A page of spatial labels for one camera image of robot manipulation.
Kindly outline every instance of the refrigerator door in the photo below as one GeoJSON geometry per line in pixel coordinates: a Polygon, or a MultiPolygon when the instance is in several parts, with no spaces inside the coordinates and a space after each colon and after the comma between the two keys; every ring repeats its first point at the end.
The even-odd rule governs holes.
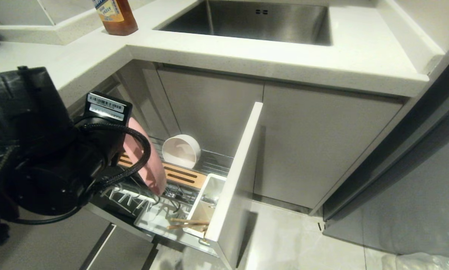
{"type": "Polygon", "coordinates": [[[449,118],[332,217],[324,234],[396,254],[449,257],[449,118]]]}
{"type": "Polygon", "coordinates": [[[327,221],[422,140],[449,115],[449,65],[398,126],[323,205],[327,221]]]}

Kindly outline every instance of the white countertop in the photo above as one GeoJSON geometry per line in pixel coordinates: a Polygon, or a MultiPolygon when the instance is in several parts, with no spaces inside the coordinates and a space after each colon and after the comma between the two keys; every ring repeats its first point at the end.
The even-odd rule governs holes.
{"type": "Polygon", "coordinates": [[[101,27],[65,46],[1,42],[0,72],[46,67],[66,106],[132,59],[406,97],[428,81],[367,0],[330,3],[332,46],[153,30],[197,2],[156,0],[135,10],[139,30],[129,36],[101,27]]]}

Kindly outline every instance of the barcode label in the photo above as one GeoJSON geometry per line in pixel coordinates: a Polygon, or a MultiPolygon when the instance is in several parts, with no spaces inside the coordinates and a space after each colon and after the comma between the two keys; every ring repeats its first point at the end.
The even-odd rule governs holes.
{"type": "Polygon", "coordinates": [[[91,104],[91,106],[89,106],[89,110],[93,111],[95,113],[99,113],[104,116],[108,116],[108,117],[117,119],[119,121],[123,121],[125,118],[125,115],[122,113],[118,113],[116,111],[112,111],[110,109],[103,108],[102,106],[97,106],[96,104],[91,104]]]}
{"type": "Polygon", "coordinates": [[[120,113],[122,113],[125,110],[125,106],[123,106],[123,104],[118,103],[116,101],[112,101],[110,99],[106,99],[104,97],[96,96],[95,94],[88,94],[87,100],[96,105],[103,106],[113,111],[118,111],[120,113]]]}

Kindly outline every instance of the wooden chopsticks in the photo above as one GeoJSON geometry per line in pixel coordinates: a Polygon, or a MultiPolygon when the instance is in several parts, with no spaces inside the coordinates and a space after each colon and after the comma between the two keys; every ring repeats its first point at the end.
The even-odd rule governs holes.
{"type": "Polygon", "coordinates": [[[180,228],[190,228],[190,227],[197,227],[197,226],[206,226],[206,228],[209,225],[209,221],[206,220],[192,220],[192,219],[170,219],[170,222],[183,222],[187,224],[180,224],[180,225],[170,225],[166,227],[168,230],[174,230],[174,229],[180,229],[180,228]]]}

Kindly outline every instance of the white bowl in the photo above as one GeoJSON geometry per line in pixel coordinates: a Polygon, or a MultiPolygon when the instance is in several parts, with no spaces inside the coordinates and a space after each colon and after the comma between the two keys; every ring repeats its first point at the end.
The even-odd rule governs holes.
{"type": "Polygon", "coordinates": [[[193,169],[201,156],[201,148],[190,135],[177,135],[163,144],[163,159],[171,164],[193,169]]]}

